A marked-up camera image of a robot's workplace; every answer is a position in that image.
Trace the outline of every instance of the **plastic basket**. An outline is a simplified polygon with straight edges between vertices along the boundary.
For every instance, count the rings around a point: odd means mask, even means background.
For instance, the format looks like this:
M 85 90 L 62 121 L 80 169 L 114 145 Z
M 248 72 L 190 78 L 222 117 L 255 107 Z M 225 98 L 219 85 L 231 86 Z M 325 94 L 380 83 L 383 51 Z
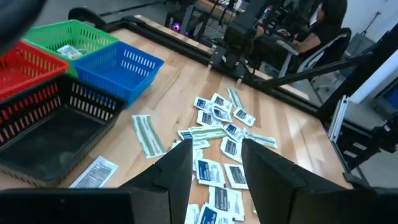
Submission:
M 57 75 L 0 103 L 0 171 L 54 187 L 114 126 L 126 101 Z
M 78 50 L 83 49 L 86 54 L 80 57 L 82 58 L 118 41 L 118 38 L 77 20 L 35 27 L 26 33 L 24 39 L 69 63 L 78 58 L 70 59 L 57 52 L 59 48 L 67 44 Z M 77 77 L 76 69 L 73 66 L 67 70 L 67 73 Z
M 79 78 L 120 96 L 131 105 L 154 81 L 164 61 L 116 42 L 74 61 Z
M 0 57 L 0 100 L 63 73 L 68 63 L 19 41 Z

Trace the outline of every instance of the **floor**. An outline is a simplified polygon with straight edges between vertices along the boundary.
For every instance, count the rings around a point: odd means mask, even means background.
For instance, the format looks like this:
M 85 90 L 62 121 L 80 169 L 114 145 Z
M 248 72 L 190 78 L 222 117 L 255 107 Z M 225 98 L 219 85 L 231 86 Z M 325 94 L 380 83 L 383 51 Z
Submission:
M 69 9 L 73 7 L 86 6 L 94 12 L 100 14 L 102 12 L 115 11 L 124 7 L 131 7 L 144 3 L 148 2 L 144 0 L 48 0 L 43 13 L 36 21 L 35 26 L 64 21 L 68 17 Z M 155 6 L 120 13 L 118 15 L 108 16 L 104 19 L 106 21 L 112 21 L 128 14 L 141 14 L 149 19 L 152 19 L 153 21 L 158 22 L 159 24 L 163 24 L 167 12 L 173 9 L 175 9 L 175 6 L 173 5 L 158 4 Z M 317 85 L 330 83 L 332 79 L 333 75 L 325 75 L 321 79 L 317 80 Z M 317 96 L 311 83 L 306 80 L 294 83 L 293 86 L 307 93 L 310 100 L 318 105 L 322 104 L 322 101 L 325 101 L 331 94 L 331 91 L 321 90 L 318 92 Z M 375 112 L 373 112 L 368 105 L 356 105 L 350 103 L 347 109 L 346 117 L 355 123 L 362 124 L 367 128 L 373 128 L 374 126 L 379 126 L 383 123 L 383 120 Z M 372 186 L 397 187 L 398 162 L 396 161 L 398 161 L 398 152 L 394 154 L 382 152 L 362 164 L 361 169 Z

